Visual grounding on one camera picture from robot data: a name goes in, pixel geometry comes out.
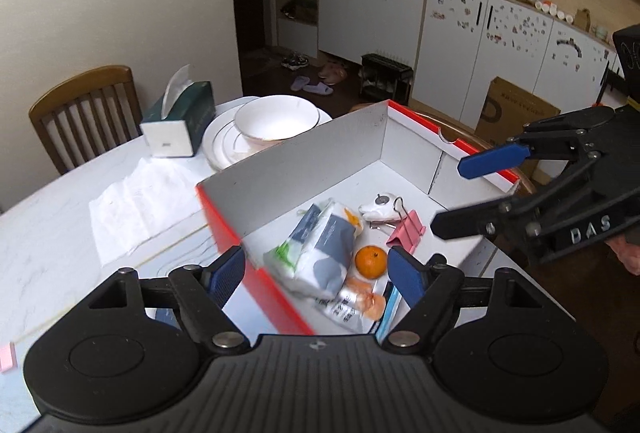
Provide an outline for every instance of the open white box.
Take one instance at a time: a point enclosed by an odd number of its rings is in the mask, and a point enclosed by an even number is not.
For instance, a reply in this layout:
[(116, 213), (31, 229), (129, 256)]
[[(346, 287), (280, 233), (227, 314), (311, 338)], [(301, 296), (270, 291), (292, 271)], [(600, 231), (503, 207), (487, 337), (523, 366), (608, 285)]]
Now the open white box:
[[(378, 193), (402, 196), (427, 231), (414, 252), (426, 263), (441, 253), (450, 265), (478, 274), (495, 248), (484, 238), (442, 241), (431, 234), (436, 212), (506, 196), (517, 177), (505, 171), (466, 180), (457, 170), (467, 143), (447, 142), (440, 128), (392, 101), (374, 104), (268, 148), (204, 180), (198, 194), (219, 251), (244, 247), (242, 284), (261, 307), (265, 330), (283, 334), (345, 334), (271, 279), (262, 255), (281, 244), (300, 220), (299, 209), (328, 198), (357, 209)], [(356, 247), (383, 246), (388, 237), (366, 229)], [(404, 302), (394, 324), (407, 312)]]

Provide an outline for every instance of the slipper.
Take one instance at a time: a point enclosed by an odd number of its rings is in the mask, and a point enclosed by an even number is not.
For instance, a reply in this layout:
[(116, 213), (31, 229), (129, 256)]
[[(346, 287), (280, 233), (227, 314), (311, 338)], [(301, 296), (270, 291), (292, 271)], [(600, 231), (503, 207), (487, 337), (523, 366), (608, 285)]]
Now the slipper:
[(346, 78), (347, 71), (343, 67), (340, 67), (332, 70), (331, 74), (324, 80), (324, 82), (329, 86), (333, 86), (335, 84), (338, 84), (341, 80), (345, 80)]
[(318, 82), (317, 84), (305, 84), (302, 87), (305, 92), (317, 93), (318, 95), (331, 95), (334, 93), (334, 89), (328, 87), (324, 82)]
[(320, 77), (320, 79), (326, 79), (337, 66), (340, 66), (340, 64), (329, 61), (322, 67), (322, 70), (318, 72), (318, 77)]
[(292, 92), (299, 92), (300, 90), (302, 90), (302, 88), (304, 88), (306, 85), (309, 84), (309, 81), (311, 79), (309, 79), (308, 77), (305, 76), (298, 76), (293, 80), (293, 83), (291, 83), (291, 91)]

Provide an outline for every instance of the pink eraser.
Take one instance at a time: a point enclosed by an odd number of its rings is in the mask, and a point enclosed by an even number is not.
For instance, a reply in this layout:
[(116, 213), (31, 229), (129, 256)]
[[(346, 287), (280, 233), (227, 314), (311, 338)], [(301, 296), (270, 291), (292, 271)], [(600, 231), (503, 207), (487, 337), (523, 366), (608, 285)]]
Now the pink eraser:
[(18, 361), (15, 358), (15, 346), (13, 343), (3, 345), (0, 347), (0, 373), (9, 371), (12, 368), (18, 366)]

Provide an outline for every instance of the white napkin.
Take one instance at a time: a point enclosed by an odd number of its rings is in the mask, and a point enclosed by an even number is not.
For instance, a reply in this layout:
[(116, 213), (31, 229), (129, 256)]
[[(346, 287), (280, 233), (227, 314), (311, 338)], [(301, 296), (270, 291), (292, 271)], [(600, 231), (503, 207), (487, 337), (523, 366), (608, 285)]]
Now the white napkin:
[(106, 265), (200, 210), (195, 186), (211, 170), (189, 159), (142, 158), (128, 177), (89, 202), (100, 263)]

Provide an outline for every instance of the blue gripper pad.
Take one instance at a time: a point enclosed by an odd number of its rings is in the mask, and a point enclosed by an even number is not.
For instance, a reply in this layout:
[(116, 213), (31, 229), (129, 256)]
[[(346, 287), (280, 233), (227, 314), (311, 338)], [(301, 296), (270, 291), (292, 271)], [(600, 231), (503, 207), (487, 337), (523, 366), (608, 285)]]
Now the blue gripper pad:
[(507, 144), (462, 158), (458, 162), (458, 173), (463, 178), (478, 178), (503, 169), (516, 168), (530, 155), (531, 151), (527, 146)]
[[(225, 306), (231, 294), (240, 285), (244, 277), (244, 266), (244, 251), (242, 247), (235, 245), (202, 270), (200, 282), (219, 308)], [(180, 328), (171, 309), (158, 308), (156, 320)]]
[(402, 247), (394, 246), (386, 257), (386, 269), (391, 283), (410, 308), (417, 304), (427, 290), (422, 271), (426, 267)]

